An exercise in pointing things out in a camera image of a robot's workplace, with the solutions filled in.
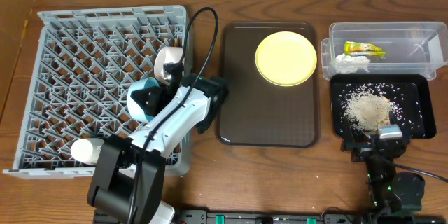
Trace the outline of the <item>white paper napkin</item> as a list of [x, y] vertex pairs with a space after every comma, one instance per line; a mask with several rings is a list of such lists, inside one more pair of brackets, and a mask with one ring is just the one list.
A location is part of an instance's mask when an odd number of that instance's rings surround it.
[[354, 74], [358, 70], [368, 72], [370, 60], [366, 56], [350, 56], [341, 54], [330, 63], [330, 70], [334, 74]]

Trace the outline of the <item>yellow round plate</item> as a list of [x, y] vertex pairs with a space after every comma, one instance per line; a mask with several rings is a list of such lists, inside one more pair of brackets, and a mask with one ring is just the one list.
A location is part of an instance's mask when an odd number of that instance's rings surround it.
[[274, 85], [299, 85], [316, 70], [316, 49], [303, 35], [279, 31], [259, 43], [255, 51], [255, 65], [260, 75]]

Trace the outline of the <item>green snack wrapper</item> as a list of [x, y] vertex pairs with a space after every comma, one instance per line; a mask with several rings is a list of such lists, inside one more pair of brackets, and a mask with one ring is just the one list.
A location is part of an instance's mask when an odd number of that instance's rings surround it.
[[382, 48], [371, 43], [357, 43], [346, 41], [344, 44], [344, 54], [350, 56], [373, 56], [383, 58], [386, 52]]

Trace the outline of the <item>rice and food scraps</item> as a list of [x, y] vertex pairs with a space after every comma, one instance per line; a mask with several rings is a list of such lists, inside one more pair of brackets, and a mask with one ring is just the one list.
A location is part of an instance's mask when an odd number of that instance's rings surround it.
[[373, 133], [390, 125], [392, 113], [406, 132], [420, 130], [421, 112], [415, 91], [407, 84], [343, 83], [335, 94], [337, 119], [346, 118], [357, 133]]

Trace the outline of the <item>white round bowl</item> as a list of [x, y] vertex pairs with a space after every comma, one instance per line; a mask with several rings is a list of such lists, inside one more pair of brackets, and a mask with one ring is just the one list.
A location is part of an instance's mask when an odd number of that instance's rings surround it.
[[180, 47], [166, 46], [162, 48], [155, 58], [153, 69], [155, 79], [165, 85], [170, 85], [172, 75], [165, 69], [165, 64], [178, 63], [182, 54], [183, 49]]

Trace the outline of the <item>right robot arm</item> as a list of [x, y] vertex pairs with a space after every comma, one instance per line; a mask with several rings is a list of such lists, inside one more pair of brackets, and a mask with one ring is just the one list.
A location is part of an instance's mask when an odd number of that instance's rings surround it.
[[367, 185], [375, 209], [356, 218], [356, 223], [416, 223], [415, 213], [422, 210], [424, 178], [409, 171], [396, 171], [394, 160], [405, 153], [410, 137], [389, 113], [388, 125], [373, 134], [354, 136], [347, 116], [343, 119], [342, 151], [351, 152], [352, 162], [367, 167]]

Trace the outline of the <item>light blue bowl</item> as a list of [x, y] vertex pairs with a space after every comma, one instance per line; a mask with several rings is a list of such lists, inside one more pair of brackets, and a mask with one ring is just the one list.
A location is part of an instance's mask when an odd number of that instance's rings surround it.
[[155, 116], [150, 115], [144, 115], [143, 109], [140, 108], [137, 103], [131, 98], [131, 93], [135, 90], [141, 90], [144, 88], [149, 88], [152, 86], [158, 86], [158, 81], [153, 78], [145, 78], [138, 80], [130, 85], [128, 91], [127, 91], [127, 107], [129, 114], [131, 117], [139, 122], [148, 123], [150, 122]]

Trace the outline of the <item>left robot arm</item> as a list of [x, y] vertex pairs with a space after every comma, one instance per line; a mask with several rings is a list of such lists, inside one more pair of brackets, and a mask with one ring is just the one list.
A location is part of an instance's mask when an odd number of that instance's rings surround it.
[[171, 223], [176, 211], [162, 201], [167, 159], [192, 128], [202, 134], [210, 127], [228, 93], [225, 79], [192, 73], [146, 125], [126, 138], [106, 138], [88, 204], [121, 223]]

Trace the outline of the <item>small white cup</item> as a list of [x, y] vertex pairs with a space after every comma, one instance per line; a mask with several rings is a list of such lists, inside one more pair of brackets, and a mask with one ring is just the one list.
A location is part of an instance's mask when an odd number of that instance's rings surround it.
[[71, 156], [84, 164], [96, 165], [103, 143], [100, 138], [78, 139], [71, 145]]

